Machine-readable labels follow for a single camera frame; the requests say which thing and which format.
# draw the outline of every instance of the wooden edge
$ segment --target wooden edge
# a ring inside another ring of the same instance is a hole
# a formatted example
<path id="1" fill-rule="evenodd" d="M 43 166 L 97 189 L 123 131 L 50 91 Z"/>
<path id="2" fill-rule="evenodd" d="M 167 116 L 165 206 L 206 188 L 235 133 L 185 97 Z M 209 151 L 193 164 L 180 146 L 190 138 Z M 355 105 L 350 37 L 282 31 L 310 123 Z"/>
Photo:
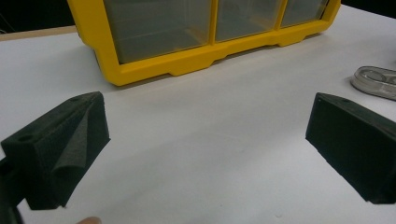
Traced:
<path id="1" fill-rule="evenodd" d="M 76 31 L 77 31 L 76 26 L 65 26 L 65 27 L 57 27 L 57 28 L 51 28 L 45 30 L 18 32 L 18 33 L 0 35 L 0 41 L 24 39 L 31 37 L 47 36 L 47 35 L 64 35 L 64 34 L 75 33 Z"/>

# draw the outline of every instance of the clear plastic panel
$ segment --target clear plastic panel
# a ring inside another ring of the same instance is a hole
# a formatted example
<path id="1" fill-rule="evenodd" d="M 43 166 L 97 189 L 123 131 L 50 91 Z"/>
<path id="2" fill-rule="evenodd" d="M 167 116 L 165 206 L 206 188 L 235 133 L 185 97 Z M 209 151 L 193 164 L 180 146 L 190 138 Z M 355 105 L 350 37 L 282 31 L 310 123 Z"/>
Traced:
<path id="1" fill-rule="evenodd" d="M 211 0 L 104 0 L 120 63 L 206 45 Z"/>
<path id="2" fill-rule="evenodd" d="M 216 41 L 272 30 L 281 0 L 219 0 Z"/>
<path id="3" fill-rule="evenodd" d="M 320 20 L 328 0 L 288 0 L 282 27 Z"/>

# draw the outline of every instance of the table surface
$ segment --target table surface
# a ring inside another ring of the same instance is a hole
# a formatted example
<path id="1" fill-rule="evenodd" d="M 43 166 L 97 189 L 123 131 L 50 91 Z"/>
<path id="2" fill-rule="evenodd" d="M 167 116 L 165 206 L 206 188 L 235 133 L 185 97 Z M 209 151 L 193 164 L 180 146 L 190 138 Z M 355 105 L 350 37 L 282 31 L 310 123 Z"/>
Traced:
<path id="1" fill-rule="evenodd" d="M 302 43 L 121 88 L 76 33 L 0 42 L 0 139 L 90 91 L 105 96 L 112 139 L 67 208 L 23 201 L 21 213 L 59 224 L 394 223 L 395 205 L 365 202 L 304 139 L 317 92 L 396 120 L 395 102 L 349 84 L 364 65 L 396 70 L 396 20 L 345 6 Z"/>

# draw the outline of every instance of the transparent compartment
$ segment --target transparent compartment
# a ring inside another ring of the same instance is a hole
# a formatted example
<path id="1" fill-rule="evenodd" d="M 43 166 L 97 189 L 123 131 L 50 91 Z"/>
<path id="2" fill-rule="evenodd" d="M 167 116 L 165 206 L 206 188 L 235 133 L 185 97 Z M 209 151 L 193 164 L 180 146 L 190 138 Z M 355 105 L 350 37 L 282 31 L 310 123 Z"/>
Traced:
<path id="1" fill-rule="evenodd" d="M 288 0 L 282 27 L 320 20 L 328 0 Z"/>
<path id="2" fill-rule="evenodd" d="M 281 0 L 219 0 L 216 41 L 274 29 Z"/>
<path id="3" fill-rule="evenodd" d="M 211 0 L 104 0 L 120 63 L 206 45 Z"/>

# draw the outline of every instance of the black block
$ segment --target black block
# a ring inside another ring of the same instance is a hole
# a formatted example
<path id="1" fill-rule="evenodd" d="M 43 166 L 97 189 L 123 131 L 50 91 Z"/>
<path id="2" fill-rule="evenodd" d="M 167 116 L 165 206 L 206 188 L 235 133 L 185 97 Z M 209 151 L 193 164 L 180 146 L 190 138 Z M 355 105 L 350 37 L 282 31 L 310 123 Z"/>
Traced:
<path id="1" fill-rule="evenodd" d="M 1 143 L 31 209 L 66 205 L 110 140 L 104 104 L 100 92 L 71 98 Z"/>
<path id="2" fill-rule="evenodd" d="M 396 123 L 318 93 L 306 139 L 365 201 L 396 203 Z"/>

